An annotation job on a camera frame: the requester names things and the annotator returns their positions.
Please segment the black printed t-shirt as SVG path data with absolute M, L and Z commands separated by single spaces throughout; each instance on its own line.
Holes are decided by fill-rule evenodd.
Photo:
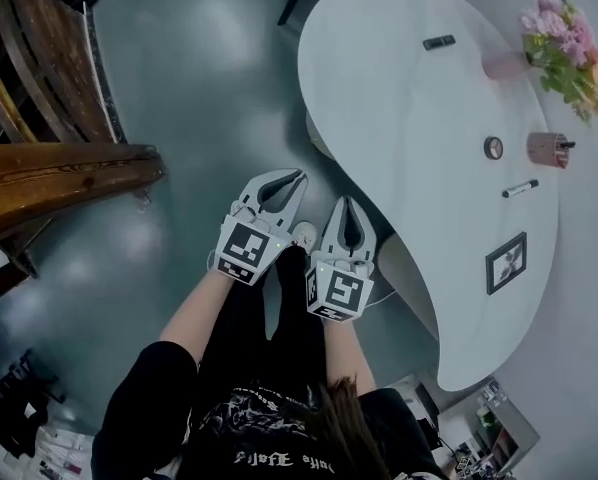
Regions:
M 93 480 L 353 480 L 334 449 L 296 416 L 301 403 L 278 390 L 238 386 L 198 421 L 197 365 L 178 344 L 157 341 L 138 356 L 110 399 L 94 439 Z

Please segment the brown wooden stair stringer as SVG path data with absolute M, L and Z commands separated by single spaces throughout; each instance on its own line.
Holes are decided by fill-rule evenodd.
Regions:
M 71 207 L 143 189 L 165 174 L 150 145 L 0 145 L 0 239 Z

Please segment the white curved desk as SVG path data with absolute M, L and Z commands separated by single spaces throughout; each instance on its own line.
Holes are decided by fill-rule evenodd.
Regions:
M 453 35 L 426 51 L 425 39 Z M 434 312 L 437 380 L 466 389 L 514 352 L 539 308 L 558 229 L 557 172 L 527 156 L 546 122 L 529 79 L 491 80 L 509 49 L 465 0 L 319 0 L 298 48 L 302 96 L 340 167 L 397 235 Z M 504 153 L 483 144 L 499 137 Z M 531 179 L 511 198 L 502 191 Z M 486 293 L 487 255 L 527 233 L 524 272 Z

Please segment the pink vase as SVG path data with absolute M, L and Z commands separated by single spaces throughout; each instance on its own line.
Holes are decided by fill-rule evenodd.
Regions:
M 482 67 L 489 79 L 501 80 L 524 74 L 531 68 L 531 64 L 524 52 L 511 51 L 485 57 Z

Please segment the pink pen cup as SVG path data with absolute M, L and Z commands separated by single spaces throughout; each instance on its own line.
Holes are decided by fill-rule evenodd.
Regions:
M 537 165 L 565 169 L 571 149 L 562 150 L 559 143 L 567 141 L 558 133 L 530 133 L 526 140 L 528 159 Z

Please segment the grey shelf unit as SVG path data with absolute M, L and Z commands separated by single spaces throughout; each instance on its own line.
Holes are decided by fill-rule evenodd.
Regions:
M 493 426 L 481 426 L 480 407 L 494 414 Z M 514 469 L 539 442 L 537 431 L 493 377 L 440 412 L 438 424 L 456 480 L 517 480 Z

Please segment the black trousers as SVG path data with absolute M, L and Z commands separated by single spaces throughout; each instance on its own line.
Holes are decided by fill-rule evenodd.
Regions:
M 300 398 L 326 378 L 324 327 L 307 311 L 307 259 L 305 249 L 293 244 L 274 264 L 281 302 L 271 338 L 265 333 L 264 280 L 253 286 L 235 284 L 227 300 L 233 357 L 271 388 Z

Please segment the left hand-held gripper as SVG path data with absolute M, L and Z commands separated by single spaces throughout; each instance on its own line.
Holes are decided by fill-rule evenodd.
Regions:
M 287 195 L 270 200 L 285 186 Z M 252 178 L 225 216 L 213 252 L 212 269 L 245 285 L 253 286 L 290 245 L 288 232 L 305 191 L 308 178 L 301 169 L 284 168 Z M 277 214 L 275 225 L 261 215 Z

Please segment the black and white marker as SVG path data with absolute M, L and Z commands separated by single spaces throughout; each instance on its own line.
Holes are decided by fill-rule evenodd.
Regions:
M 502 197 L 508 199 L 513 196 L 519 195 L 523 192 L 526 192 L 528 190 L 537 188 L 538 186 L 539 186 L 539 181 L 537 179 L 531 179 L 524 184 L 520 184 L 520 185 L 503 190 Z

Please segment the dark wooden staircase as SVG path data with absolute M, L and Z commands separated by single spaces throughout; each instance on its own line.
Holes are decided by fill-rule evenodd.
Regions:
M 92 15 L 61 0 L 0 0 L 0 152 L 39 142 L 122 142 Z

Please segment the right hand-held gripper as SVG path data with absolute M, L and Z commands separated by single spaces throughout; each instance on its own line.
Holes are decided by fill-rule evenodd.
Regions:
M 350 209 L 361 234 L 353 253 Z M 322 234 L 323 252 L 310 256 L 305 274 L 307 311 L 333 322 L 361 317 L 374 286 L 370 276 L 376 245 L 375 229 L 363 208 L 349 196 L 340 197 Z

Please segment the white sneaker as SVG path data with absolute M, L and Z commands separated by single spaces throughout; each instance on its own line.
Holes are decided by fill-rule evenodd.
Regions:
M 316 227 L 308 221 L 298 222 L 291 233 L 292 244 L 303 248 L 307 254 L 313 250 L 317 238 Z

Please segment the black metal equipment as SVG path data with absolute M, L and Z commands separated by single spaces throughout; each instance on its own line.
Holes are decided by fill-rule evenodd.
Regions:
M 48 423 L 51 400 L 63 404 L 55 374 L 41 375 L 27 349 L 0 378 L 0 445 L 15 459 L 35 456 L 38 431 Z

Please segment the person's left forearm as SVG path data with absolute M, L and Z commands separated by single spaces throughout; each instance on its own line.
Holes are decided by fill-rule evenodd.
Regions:
M 181 346 L 200 364 L 232 286 L 232 278 L 215 270 L 207 272 L 170 319 L 160 340 Z

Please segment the black picture frame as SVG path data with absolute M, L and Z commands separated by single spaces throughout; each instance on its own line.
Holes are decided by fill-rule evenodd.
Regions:
M 492 295 L 511 282 L 527 266 L 527 233 L 519 235 L 500 246 L 485 258 L 486 293 Z

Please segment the pink flower bouquet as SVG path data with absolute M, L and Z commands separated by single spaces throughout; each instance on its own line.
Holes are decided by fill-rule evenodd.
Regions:
M 541 71 L 540 85 L 585 124 L 598 118 L 598 46 L 585 13 L 572 0 L 534 0 L 520 14 L 523 51 Z

